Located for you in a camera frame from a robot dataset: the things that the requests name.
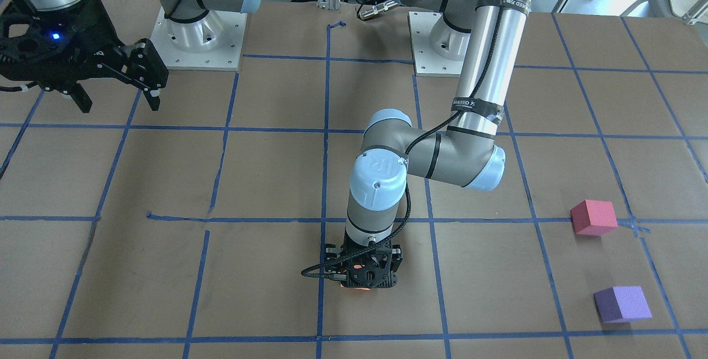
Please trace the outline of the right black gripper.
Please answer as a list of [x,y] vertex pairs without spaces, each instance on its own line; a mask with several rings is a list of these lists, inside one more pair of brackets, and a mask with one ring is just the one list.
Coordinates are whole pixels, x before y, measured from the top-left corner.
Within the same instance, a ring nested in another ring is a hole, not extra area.
[[152,111],[161,105],[169,70],[149,39],[132,45],[117,36],[101,0],[79,0],[40,11],[30,0],[11,0],[2,12],[2,76],[37,82],[89,113],[91,97],[78,81],[112,77],[138,87]]

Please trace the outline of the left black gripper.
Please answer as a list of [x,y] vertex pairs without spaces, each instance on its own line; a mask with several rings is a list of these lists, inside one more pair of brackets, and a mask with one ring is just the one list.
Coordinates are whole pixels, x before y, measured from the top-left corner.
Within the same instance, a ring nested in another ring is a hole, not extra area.
[[403,258],[400,245],[388,242],[362,256],[326,266],[325,273],[343,288],[392,288],[397,283],[396,271]]

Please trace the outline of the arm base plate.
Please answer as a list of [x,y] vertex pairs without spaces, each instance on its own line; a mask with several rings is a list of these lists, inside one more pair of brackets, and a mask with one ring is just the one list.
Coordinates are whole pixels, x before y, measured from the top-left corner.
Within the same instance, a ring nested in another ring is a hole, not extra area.
[[167,69],[238,71],[247,14],[211,11],[204,19],[180,24],[161,8],[150,37]]
[[441,13],[409,13],[410,41],[415,74],[427,77],[459,77],[470,33],[450,28]]

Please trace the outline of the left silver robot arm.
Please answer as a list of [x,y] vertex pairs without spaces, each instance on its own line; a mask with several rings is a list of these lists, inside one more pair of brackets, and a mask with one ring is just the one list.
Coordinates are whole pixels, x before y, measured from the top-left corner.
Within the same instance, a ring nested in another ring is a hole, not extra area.
[[465,51],[457,79],[442,78],[443,104],[450,109],[440,124],[418,129],[402,111],[375,112],[362,137],[349,178],[343,243],[327,244],[323,263],[303,276],[334,280],[344,288],[391,288],[404,258],[392,238],[399,206],[410,207],[409,176],[465,189],[495,189],[506,153],[495,142],[506,94],[531,0],[396,0],[415,9],[441,13],[446,32],[438,32],[438,53],[450,58],[455,42]]

